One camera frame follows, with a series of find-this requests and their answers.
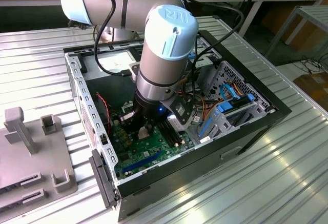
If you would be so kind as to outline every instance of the white desk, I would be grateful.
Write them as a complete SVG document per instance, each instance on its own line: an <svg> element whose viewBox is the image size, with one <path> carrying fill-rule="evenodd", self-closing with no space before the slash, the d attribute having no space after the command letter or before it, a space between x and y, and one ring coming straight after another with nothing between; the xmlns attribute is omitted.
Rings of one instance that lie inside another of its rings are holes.
<svg viewBox="0 0 328 224"><path fill-rule="evenodd" d="M217 39L228 32L212 17L199 18L199 26ZM115 223L115 211L105 209L88 163L91 150L62 52L92 43L92 29L0 34L0 110L20 105L26 120L59 115L78 183L76 193L8 223ZM326 223L327 112L237 34L223 44L293 112L249 151L122 223Z"/></svg>

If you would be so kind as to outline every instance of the sticker label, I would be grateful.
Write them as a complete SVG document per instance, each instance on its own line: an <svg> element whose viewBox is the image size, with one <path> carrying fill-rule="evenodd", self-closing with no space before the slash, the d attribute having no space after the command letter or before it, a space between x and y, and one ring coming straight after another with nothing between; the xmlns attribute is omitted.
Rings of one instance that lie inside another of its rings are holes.
<svg viewBox="0 0 328 224"><path fill-rule="evenodd" d="M324 80L321 77L312 77L317 83L324 83Z"/></svg>
<svg viewBox="0 0 328 224"><path fill-rule="evenodd" d="M195 122L199 122L199 120L200 120L199 116L195 116L194 119L193 119L193 121L195 121Z"/></svg>
<svg viewBox="0 0 328 224"><path fill-rule="evenodd" d="M135 60L128 54L127 51L112 52L107 57L99 58L99 63L108 71L118 73L122 70L129 69L129 64Z"/></svg>
<svg viewBox="0 0 328 224"><path fill-rule="evenodd" d="M199 142L201 143L204 143L206 142L207 140L210 140L211 138L209 136L205 137L205 138L202 138Z"/></svg>

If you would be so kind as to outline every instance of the robotic arm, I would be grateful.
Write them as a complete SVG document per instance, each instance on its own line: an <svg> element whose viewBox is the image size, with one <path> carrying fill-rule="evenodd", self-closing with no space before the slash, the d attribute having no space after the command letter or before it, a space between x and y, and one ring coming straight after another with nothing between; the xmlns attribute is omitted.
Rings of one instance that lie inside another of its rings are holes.
<svg viewBox="0 0 328 224"><path fill-rule="evenodd" d="M155 118L167 108L175 117L172 125L183 130L192 105L174 90L195 45L196 18L181 0L115 1L116 10L107 26L145 32L132 116ZM111 0L61 0L61 4L69 19L89 25L102 24L112 7Z"/></svg>

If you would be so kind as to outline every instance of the yellow wire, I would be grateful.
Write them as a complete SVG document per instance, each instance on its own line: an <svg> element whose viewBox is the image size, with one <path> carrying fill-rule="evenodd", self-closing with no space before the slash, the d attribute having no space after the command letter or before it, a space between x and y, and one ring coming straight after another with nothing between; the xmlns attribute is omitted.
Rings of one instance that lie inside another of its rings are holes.
<svg viewBox="0 0 328 224"><path fill-rule="evenodd" d="M201 119L203 119L204 109L205 109L205 101L204 101L204 99L203 99L201 96L199 96L199 95L197 95L197 94L196 94L196 96L199 97L199 98L201 99L201 102L202 102L203 110L202 110L202 112L201 112Z"/></svg>
<svg viewBox="0 0 328 224"><path fill-rule="evenodd" d="M238 89L237 85L235 83L233 83L234 87L236 88L237 93L242 96L242 93L240 92L240 90Z"/></svg>

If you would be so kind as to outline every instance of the green circuit board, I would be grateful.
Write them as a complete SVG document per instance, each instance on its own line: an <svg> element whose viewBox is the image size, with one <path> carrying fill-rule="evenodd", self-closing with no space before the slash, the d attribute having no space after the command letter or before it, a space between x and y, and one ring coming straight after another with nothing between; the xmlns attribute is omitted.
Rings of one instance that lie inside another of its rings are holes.
<svg viewBox="0 0 328 224"><path fill-rule="evenodd" d="M155 126L149 137L139 140L136 134L128 134L120 125L118 120L113 121L111 128L111 142L118 157L118 163L115 166L117 177L126 178L142 171L160 161L164 161L172 156L194 147L188 134L177 134L179 144L169 146L166 139ZM126 172L126 168L135 163L141 163L139 167Z"/></svg>

